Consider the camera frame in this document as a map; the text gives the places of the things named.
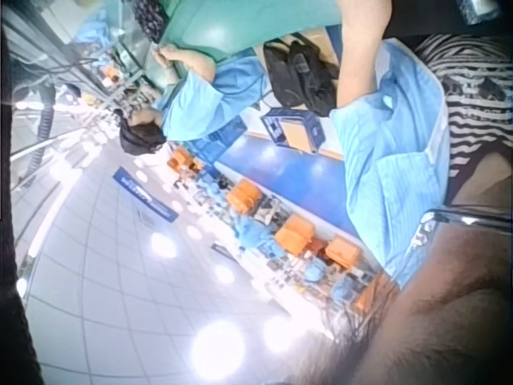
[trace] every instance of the blue plastic crate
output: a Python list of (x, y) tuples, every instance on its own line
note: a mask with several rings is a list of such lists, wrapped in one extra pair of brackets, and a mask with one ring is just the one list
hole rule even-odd
[(271, 108), (266, 115), (261, 117), (261, 120), (274, 143), (280, 146), (289, 146), (285, 133), (281, 128), (281, 122), (286, 120), (301, 123), (301, 125), (305, 127), (306, 134), (309, 137), (314, 152), (318, 152), (319, 148), (326, 141), (321, 121), (319, 117), (311, 111), (293, 110), (282, 107)]

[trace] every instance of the sleeve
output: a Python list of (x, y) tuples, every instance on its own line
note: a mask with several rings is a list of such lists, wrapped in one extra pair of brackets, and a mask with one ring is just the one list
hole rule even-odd
[(164, 135), (169, 140), (194, 140), (207, 131), (223, 98), (193, 70), (166, 112)]
[(164, 90), (164, 94), (158, 98), (152, 105), (151, 107), (152, 108), (155, 108), (156, 110), (159, 110), (159, 111), (163, 111), (166, 104), (168, 103), (169, 101), (169, 98), (171, 98), (171, 94), (173, 92), (173, 90), (175, 89), (176, 85), (173, 84), (173, 85), (168, 85), (166, 87), (166, 89)]
[(387, 92), (380, 87), (329, 115), (342, 147), (349, 181), (356, 183), (373, 161), (389, 155), (396, 147), (389, 129), (394, 111), (387, 105), (387, 98)]

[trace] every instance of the black hair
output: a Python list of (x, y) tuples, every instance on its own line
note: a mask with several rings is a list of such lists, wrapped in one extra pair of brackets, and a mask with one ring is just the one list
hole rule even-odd
[(162, 130), (155, 122), (130, 126), (121, 110), (114, 110), (118, 118), (119, 143), (129, 155), (154, 154), (167, 142)]

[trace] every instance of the metal bar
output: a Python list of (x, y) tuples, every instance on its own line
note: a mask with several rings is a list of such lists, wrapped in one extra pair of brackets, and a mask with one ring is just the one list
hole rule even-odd
[(116, 97), (118, 97), (124, 90), (127, 89), (127, 86), (134, 83), (138, 78), (140, 78), (144, 74), (143, 70), (138, 70), (131, 78), (128, 78), (125, 82), (123, 82), (123, 85), (118, 87), (117, 90), (112, 92), (112, 94), (98, 107), (96, 108), (96, 111), (91, 113), (87, 119), (85, 120), (84, 124), (88, 125), (93, 117), (98, 114), (99, 111), (102, 111), (105, 109), (106, 106), (108, 106)]
[(67, 138), (68, 136), (72, 136), (74, 134), (77, 134), (79, 131), (84, 131), (84, 130), (85, 130), (85, 128), (77, 128), (76, 130), (65, 132), (61, 135), (54, 136), (53, 138), (50, 138), (48, 140), (44, 140), (43, 142), (39, 142), (36, 144), (32, 144), (30, 146), (27, 146), (25, 148), (22, 148), (21, 150), (18, 150), (11, 154), (10, 161), (14, 162), (15, 160), (17, 160), (27, 154), (30, 154), (36, 150), (39, 150), (40, 148), (46, 147), (46, 146), (54, 143), (57, 140)]

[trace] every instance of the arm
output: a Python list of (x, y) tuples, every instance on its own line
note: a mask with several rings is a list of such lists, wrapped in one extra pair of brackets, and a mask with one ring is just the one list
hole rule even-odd
[(207, 82), (212, 83), (214, 81), (216, 62), (211, 57), (196, 51), (181, 50), (173, 45), (162, 48), (160, 54), (166, 60), (181, 61)]
[(161, 51), (153, 51), (152, 53), (153, 57), (155, 58), (155, 61), (158, 64), (160, 64), (160, 66), (164, 69), (164, 75), (166, 77), (166, 81), (168, 82), (168, 84), (177, 84), (179, 79), (176, 76), (176, 73), (172, 71), (168, 59), (166, 59), (166, 57), (162, 54)]
[(392, 14), (391, 0), (339, 0), (342, 12), (342, 61), (337, 107), (376, 91), (374, 64)]

